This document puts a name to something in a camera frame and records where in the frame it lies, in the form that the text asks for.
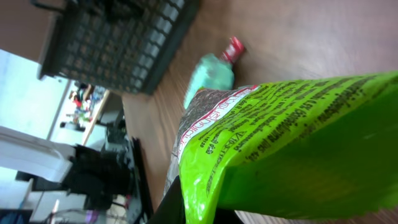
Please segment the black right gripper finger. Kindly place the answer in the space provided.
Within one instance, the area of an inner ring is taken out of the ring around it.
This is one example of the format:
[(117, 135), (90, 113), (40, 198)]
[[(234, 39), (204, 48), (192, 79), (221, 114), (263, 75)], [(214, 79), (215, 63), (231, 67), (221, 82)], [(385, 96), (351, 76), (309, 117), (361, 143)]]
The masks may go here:
[[(185, 208), (181, 190), (180, 177), (176, 176), (156, 212), (147, 224), (184, 224), (186, 223)], [(218, 208), (213, 224), (243, 224), (234, 210)]]

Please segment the teal snack packet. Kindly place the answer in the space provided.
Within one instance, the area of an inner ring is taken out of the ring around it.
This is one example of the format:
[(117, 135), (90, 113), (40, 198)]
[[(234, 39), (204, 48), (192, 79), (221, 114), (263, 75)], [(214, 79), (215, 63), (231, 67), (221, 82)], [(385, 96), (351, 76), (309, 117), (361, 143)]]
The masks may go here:
[(234, 84), (233, 64), (216, 57), (214, 54), (203, 56), (197, 63), (183, 101), (188, 108), (199, 89), (231, 90)]

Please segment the green snack bag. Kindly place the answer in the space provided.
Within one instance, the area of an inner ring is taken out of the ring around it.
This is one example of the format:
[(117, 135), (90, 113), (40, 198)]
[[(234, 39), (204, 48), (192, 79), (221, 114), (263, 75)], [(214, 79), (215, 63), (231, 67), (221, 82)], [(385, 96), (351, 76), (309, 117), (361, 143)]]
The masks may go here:
[(222, 209), (338, 220), (397, 208), (397, 72), (199, 89), (170, 177), (187, 223)]

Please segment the red coffee stick sachet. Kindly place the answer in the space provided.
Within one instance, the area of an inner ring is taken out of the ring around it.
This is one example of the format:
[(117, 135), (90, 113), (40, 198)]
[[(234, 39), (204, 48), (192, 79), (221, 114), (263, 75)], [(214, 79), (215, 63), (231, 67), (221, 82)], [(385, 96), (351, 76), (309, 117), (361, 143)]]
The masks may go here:
[(232, 36), (227, 48), (221, 53), (220, 59), (224, 62), (234, 64), (244, 51), (245, 47), (243, 43), (237, 37)]

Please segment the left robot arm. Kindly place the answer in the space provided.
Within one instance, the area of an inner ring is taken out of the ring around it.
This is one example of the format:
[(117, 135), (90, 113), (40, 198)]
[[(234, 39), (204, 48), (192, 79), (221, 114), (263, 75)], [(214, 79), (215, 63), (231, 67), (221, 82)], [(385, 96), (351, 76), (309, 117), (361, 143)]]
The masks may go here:
[(38, 191), (82, 194), (85, 210), (107, 210), (137, 189), (134, 170), (117, 152), (99, 152), (1, 128), (1, 166), (34, 178)]

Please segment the grey plastic shopping basket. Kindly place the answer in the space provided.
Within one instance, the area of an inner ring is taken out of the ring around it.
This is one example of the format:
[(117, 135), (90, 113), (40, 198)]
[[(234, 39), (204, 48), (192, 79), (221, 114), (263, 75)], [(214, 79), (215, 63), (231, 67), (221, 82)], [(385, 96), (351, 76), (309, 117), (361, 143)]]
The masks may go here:
[(31, 1), (53, 14), (37, 78), (155, 92), (199, 8), (196, 0)]

